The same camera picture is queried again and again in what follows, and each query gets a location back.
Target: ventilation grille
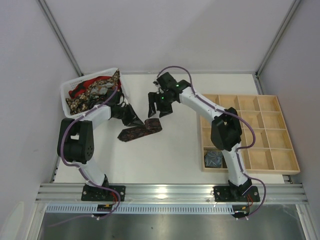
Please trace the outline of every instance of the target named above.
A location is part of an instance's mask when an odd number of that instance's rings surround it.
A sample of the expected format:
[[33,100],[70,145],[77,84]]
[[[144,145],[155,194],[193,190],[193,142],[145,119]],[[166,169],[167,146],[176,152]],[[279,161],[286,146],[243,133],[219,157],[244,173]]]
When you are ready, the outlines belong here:
[[[47,213],[103,214],[97,204],[48,204]],[[115,214],[234,214],[231,205],[122,204]]]
[[233,214],[231,206],[203,206],[203,205],[127,205],[119,206],[115,211],[119,214]]
[[97,204],[48,204],[46,213],[92,214],[97,212]]

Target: necktie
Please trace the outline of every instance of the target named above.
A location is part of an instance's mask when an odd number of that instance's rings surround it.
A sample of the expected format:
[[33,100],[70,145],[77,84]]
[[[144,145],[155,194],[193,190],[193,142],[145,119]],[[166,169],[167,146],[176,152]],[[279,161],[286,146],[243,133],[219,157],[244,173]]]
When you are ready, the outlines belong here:
[[159,118],[149,118],[144,121],[144,126],[135,126],[123,129],[118,139],[122,142],[129,142],[135,139],[158,133],[162,130]]

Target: red cloth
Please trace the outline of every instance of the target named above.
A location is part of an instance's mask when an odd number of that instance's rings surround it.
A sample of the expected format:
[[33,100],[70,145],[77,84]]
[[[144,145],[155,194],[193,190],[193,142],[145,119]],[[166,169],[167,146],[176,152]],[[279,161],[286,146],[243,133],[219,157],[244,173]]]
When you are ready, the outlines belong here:
[[69,91],[69,95],[72,99],[76,98],[77,96],[79,96],[80,94],[83,94],[88,87],[93,84],[96,81],[100,81],[100,80],[108,80],[110,79],[111,76],[97,76],[96,78],[87,80],[87,81],[83,81],[81,83],[79,83],[74,90]]

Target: wooden compartment tray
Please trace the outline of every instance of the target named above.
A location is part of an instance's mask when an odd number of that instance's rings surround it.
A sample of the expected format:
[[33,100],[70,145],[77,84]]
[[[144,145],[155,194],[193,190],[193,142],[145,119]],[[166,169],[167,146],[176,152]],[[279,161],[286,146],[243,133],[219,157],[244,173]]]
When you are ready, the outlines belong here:
[[[250,149],[241,150],[244,165],[249,173],[289,174],[300,172],[278,98],[272,95],[218,95],[204,94],[212,102],[225,108],[233,107],[246,120],[256,136]],[[201,162],[204,172],[227,172],[222,161],[221,168],[205,166],[208,151],[219,151],[211,142],[211,123],[200,116]],[[253,141],[251,131],[242,124],[241,145]]]

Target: laundry basket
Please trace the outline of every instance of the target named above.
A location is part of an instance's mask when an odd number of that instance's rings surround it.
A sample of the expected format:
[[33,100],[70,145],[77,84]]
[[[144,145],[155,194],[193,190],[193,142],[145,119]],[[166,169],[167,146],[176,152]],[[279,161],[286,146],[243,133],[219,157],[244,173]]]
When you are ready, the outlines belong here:
[[[118,70],[118,68],[113,67],[113,68],[109,68],[107,70],[103,70],[103,71],[95,72],[95,73],[92,73],[89,75],[81,76],[81,77],[75,78],[73,80],[69,80],[69,81],[62,83],[60,86],[60,94],[61,94],[61,101],[62,101],[62,108],[63,108],[64,115],[67,118],[76,119],[77,117],[81,116],[83,113],[87,112],[87,111],[84,111],[84,112],[77,113],[74,115],[70,114],[70,108],[66,102],[66,99],[70,98],[69,91],[74,90],[79,83],[82,83],[82,82],[90,80],[90,79],[94,79],[99,76],[112,77],[117,70]],[[128,98],[129,98],[128,87],[127,87],[126,81],[124,80],[124,76],[121,74],[121,72],[120,72],[120,82],[121,82],[121,89],[124,94],[124,97],[128,100]]]

